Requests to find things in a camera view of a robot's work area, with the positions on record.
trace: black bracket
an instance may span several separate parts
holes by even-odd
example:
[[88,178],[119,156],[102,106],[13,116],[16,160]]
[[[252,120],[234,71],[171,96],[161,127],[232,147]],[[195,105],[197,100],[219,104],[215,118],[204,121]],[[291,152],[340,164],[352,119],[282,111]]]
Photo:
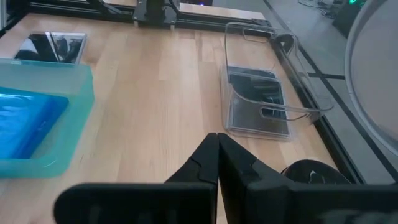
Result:
[[177,21],[177,13],[165,0],[138,0],[133,19],[139,26],[169,28]]
[[131,18],[131,12],[125,12],[115,7],[106,4],[103,0],[87,0],[87,2],[94,8],[97,9],[99,12],[106,14],[106,15],[114,15],[120,16],[125,18]]

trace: glossy black surface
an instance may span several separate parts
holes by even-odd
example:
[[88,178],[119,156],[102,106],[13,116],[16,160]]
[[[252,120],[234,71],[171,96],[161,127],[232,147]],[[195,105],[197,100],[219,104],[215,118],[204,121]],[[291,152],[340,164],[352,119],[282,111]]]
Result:
[[286,168],[282,174],[305,184],[350,184],[337,170],[322,162],[303,159]]
[[85,38],[78,33],[34,33],[26,38],[15,59],[79,63]]
[[232,125],[236,128],[257,130],[289,136],[286,112],[282,109],[265,108],[251,101],[285,105],[280,82],[268,71],[229,66],[229,82],[240,97],[231,104]]

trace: teal plastic bin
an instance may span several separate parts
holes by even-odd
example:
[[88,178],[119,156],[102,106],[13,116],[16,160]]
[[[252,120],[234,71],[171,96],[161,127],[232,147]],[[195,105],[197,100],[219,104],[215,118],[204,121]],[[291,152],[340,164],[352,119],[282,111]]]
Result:
[[94,102],[90,67],[0,59],[0,88],[68,100],[63,113],[29,158],[0,159],[0,177],[54,177],[65,172]]

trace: floor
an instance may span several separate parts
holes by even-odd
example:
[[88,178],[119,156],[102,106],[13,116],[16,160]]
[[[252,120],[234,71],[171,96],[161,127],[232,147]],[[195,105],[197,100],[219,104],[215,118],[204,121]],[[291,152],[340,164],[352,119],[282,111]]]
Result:
[[369,134],[354,110],[344,80],[347,40],[332,26],[332,19],[297,0],[214,0],[213,5],[261,12],[274,27],[290,29],[315,63],[311,66],[303,54],[299,54],[307,72],[315,74],[315,70],[320,70],[323,75],[311,79],[319,94],[333,98],[335,107],[326,118],[366,183],[397,181],[398,157]]

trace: black object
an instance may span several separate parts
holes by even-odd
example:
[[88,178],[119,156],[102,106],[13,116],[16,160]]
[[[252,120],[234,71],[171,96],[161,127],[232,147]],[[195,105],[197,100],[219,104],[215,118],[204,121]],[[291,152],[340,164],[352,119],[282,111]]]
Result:
[[83,184],[66,190],[55,202],[55,220],[215,223],[218,174],[229,224],[397,221],[398,186],[294,182],[223,133],[207,135],[164,184]]
[[175,24],[177,14],[170,4],[165,3],[165,0],[138,0],[133,18],[140,26],[167,28]]
[[333,25],[343,36],[348,38],[349,31],[354,24],[354,20],[361,10],[366,0],[357,0],[354,4],[345,4],[338,12]]
[[220,185],[229,224],[395,223],[398,186],[295,183],[226,134]]
[[19,49],[15,59],[43,62],[78,63],[85,35],[72,33],[31,34]]
[[62,223],[216,223],[218,148],[210,133],[164,184],[80,184],[54,205]]
[[347,178],[333,167],[310,159],[294,162],[282,171],[282,175],[304,184],[350,184]]

